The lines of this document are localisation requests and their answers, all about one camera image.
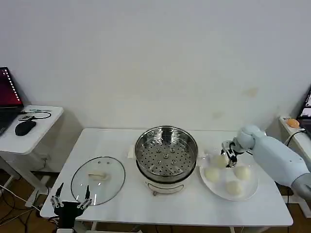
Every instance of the small white table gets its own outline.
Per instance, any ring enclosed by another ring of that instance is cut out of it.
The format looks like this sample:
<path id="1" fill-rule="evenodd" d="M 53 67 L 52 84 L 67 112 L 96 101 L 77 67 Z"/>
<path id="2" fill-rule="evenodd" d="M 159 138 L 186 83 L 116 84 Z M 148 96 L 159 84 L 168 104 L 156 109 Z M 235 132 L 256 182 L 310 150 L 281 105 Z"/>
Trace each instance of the small white table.
<path id="1" fill-rule="evenodd" d="M 20 174 L 35 187 L 35 193 L 38 191 L 39 194 L 47 194 L 47 187 L 26 168 L 25 163 L 27 163 L 27 158 L 25 155 L 33 151 L 43 136 L 59 119 L 64 110 L 62 107 L 38 105 L 28 105 L 24 107 L 23 110 L 29 112 L 30 109 L 49 110 L 51 116 L 46 119 L 34 120 L 37 122 L 37 125 L 25 136 L 16 136 L 15 127 L 21 123 L 21 121 L 16 118 L 6 132 L 0 136 L 0 167 L 11 175 L 11 178 L 7 181 L 5 186 L 8 186 L 14 177 L 18 178 Z M 44 113 L 34 113 L 34 115 L 36 117 L 48 116 Z"/>
<path id="2" fill-rule="evenodd" d="M 127 158 L 129 148 L 144 130 L 84 129 L 58 176 L 41 210 L 43 217 L 54 216 L 50 202 L 64 183 L 61 200 L 75 201 L 70 183 L 75 171 L 88 160 L 111 156 L 120 160 L 126 172 L 121 191 L 109 202 L 90 206 L 77 217 L 81 221 L 169 224 L 192 226 L 272 227 L 292 225 L 292 217 L 275 182 L 258 166 L 256 194 L 247 201 L 228 201 L 214 195 L 201 181 L 198 170 L 191 174 L 185 190 L 153 196 L 141 181 L 135 161 Z M 221 143 L 236 132 L 189 131 L 206 152 L 220 152 Z"/>
<path id="3" fill-rule="evenodd" d="M 280 125 L 283 129 L 285 129 L 286 137 L 297 132 L 299 129 L 290 127 L 286 121 L 289 119 L 289 116 L 281 116 L 279 118 Z M 306 133 L 297 133 L 293 136 L 289 147 L 298 153 L 306 162 L 308 169 L 311 171 L 311 139 Z M 287 201 L 287 196 L 283 196 L 284 201 Z M 304 213 L 306 218 L 311 218 L 311 210 L 308 204 L 304 199 L 299 197 L 298 195 L 292 195 L 289 197 L 289 203 L 299 204 L 302 212 Z"/>

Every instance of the laptop screen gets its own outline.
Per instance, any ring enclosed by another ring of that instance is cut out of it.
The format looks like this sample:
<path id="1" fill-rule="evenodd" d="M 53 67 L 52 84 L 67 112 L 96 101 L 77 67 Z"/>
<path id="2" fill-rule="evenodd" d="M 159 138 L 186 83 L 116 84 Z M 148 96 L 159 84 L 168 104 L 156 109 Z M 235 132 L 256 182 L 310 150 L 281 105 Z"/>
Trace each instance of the laptop screen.
<path id="1" fill-rule="evenodd" d="M 0 107 L 23 105 L 7 67 L 0 67 Z"/>
<path id="2" fill-rule="evenodd" d="M 297 117 L 298 119 L 311 119 L 311 89 L 307 95 L 306 101 L 304 102 L 302 109 Z"/>

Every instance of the laptop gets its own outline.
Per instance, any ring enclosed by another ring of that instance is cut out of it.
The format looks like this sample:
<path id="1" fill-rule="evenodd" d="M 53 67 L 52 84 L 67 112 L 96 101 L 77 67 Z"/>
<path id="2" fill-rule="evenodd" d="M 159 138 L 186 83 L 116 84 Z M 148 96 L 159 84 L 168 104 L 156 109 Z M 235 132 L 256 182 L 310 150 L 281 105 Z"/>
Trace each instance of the laptop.
<path id="1" fill-rule="evenodd" d="M 297 120 L 301 128 L 307 131 L 311 138 L 311 89 L 308 92 L 307 98 L 298 114 Z"/>
<path id="2" fill-rule="evenodd" d="M 11 125 L 23 107 L 8 67 L 0 67 L 0 135 Z"/>

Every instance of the white wall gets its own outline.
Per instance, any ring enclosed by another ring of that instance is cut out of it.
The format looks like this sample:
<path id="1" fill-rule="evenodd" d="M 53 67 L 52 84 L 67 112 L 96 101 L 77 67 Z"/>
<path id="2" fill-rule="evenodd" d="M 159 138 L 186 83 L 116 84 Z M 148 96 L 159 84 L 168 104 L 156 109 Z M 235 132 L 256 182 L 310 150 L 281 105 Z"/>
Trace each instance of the white wall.
<path id="1" fill-rule="evenodd" d="M 0 7 L 0 65 L 33 104 L 65 108 L 62 132 L 70 138 L 76 125 L 266 128 L 311 84 L 309 0 L 5 0 Z"/>

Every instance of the wooden floor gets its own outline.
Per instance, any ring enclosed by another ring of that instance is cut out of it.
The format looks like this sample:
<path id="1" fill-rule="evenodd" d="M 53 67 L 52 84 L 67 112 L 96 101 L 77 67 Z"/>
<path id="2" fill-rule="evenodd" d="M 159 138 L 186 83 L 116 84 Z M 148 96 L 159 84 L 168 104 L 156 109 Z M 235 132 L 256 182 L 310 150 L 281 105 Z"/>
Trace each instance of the wooden floor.
<path id="1" fill-rule="evenodd" d="M 3 185 L 9 176 L 3 172 L 0 172 L 0 184 Z M 55 179 L 51 179 L 49 186 L 53 185 Z M 32 193 L 33 188 L 24 180 L 20 179 L 19 181 L 13 181 L 12 185 L 9 188 L 11 191 L 19 195 L 20 197 L 27 199 Z M 13 205 L 12 197 L 5 191 L 4 192 L 5 200 Z M 37 204 L 44 202 L 46 196 L 39 196 Z M 25 208 L 23 201 L 15 198 L 17 208 Z M 4 201 L 3 198 L 0 198 L 0 219 L 3 218 L 9 211 L 9 207 Z M 8 215 L 5 219 L 12 216 L 17 216 L 25 210 L 14 210 Z M 290 233 L 311 233 L 311 219 L 306 219 L 301 212 L 297 204 L 290 204 L 290 212 L 294 219 L 294 224 L 290 227 Z M 0 226 L 0 233 L 25 233 L 25 227 L 21 221 L 26 220 L 27 214 L 22 215 L 19 219 L 15 219 L 3 226 Z M 28 233 L 51 233 L 55 229 L 53 223 L 48 222 L 46 219 L 37 217 L 36 212 L 32 211 L 29 221 L 28 221 Z M 140 229 L 143 232 L 148 233 L 229 233 L 230 229 L 227 227 L 192 227 L 192 226 L 155 226 L 155 225 L 142 225 L 136 226 L 133 224 L 118 224 L 118 223 L 99 223 L 97 230 L 99 231 L 119 231 L 119 232 L 130 232 L 133 228 Z M 241 232 L 241 228 L 235 229 L 237 233 Z M 287 233 L 287 228 L 271 228 L 266 233 Z"/>

